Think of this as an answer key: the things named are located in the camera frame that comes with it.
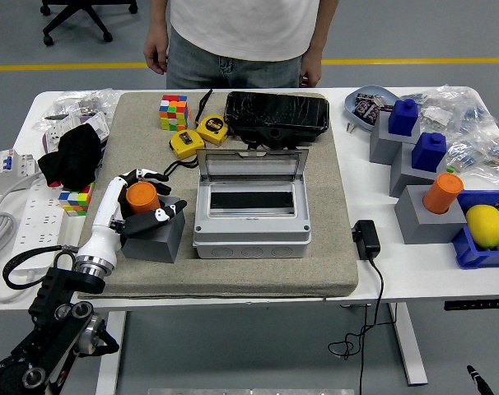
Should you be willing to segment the person's left hand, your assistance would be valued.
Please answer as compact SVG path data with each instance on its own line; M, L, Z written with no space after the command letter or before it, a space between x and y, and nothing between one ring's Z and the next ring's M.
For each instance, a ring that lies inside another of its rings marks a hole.
M314 88L322 77L322 55L320 48L308 48L301 57L299 87Z

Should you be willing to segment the person's right hand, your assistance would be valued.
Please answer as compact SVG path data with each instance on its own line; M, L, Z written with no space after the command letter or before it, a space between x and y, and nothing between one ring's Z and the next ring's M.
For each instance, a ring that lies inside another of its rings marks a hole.
M167 34L149 33L143 46L146 65L155 73L164 75L167 72Z

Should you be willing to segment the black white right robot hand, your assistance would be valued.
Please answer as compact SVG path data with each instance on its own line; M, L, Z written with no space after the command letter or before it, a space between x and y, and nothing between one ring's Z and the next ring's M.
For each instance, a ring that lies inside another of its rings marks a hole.
M472 365L467 365L466 367L471 379L477 386L478 392L481 395L493 395L494 392L490 388L489 384L486 382L486 380L480 375L480 373L472 366Z

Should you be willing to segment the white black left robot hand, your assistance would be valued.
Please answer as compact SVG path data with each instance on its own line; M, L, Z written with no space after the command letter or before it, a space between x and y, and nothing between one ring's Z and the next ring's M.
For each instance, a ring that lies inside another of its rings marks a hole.
M168 197L168 177L135 169L113 178L100 202L91 237L76 256L79 270L92 267L105 275L117 264L117 253L138 260L173 263L183 233L187 202Z

